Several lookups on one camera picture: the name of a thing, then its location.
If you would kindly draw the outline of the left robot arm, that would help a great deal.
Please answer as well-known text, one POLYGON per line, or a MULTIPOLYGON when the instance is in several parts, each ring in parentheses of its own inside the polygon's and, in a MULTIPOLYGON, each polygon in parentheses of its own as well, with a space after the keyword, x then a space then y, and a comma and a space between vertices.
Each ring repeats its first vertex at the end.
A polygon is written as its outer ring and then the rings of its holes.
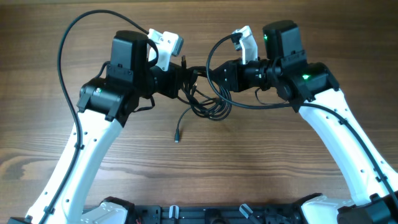
POLYGON ((139 100, 151 99, 154 93, 177 97, 186 66, 170 59, 179 55, 182 45, 183 39, 171 32, 116 33, 110 60, 80 90, 77 121, 50 180, 27 214, 10 218, 10 223, 139 221, 131 202, 108 197, 85 212, 85 201, 129 115, 141 111, 139 100))

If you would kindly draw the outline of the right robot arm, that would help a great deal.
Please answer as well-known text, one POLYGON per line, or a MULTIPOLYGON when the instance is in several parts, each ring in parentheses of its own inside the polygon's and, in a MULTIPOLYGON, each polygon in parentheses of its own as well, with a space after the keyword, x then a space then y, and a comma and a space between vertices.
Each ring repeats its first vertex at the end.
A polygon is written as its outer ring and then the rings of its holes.
POLYGON ((338 165, 349 199, 311 194, 292 204, 288 216, 272 207, 269 222, 396 223, 397 172, 374 147, 351 112, 340 84, 321 62, 308 63, 298 25, 291 20, 263 27, 267 57, 257 56, 249 27, 229 35, 242 57, 207 71, 214 92, 240 92, 252 87, 275 88, 279 108, 292 108, 319 135, 338 165))

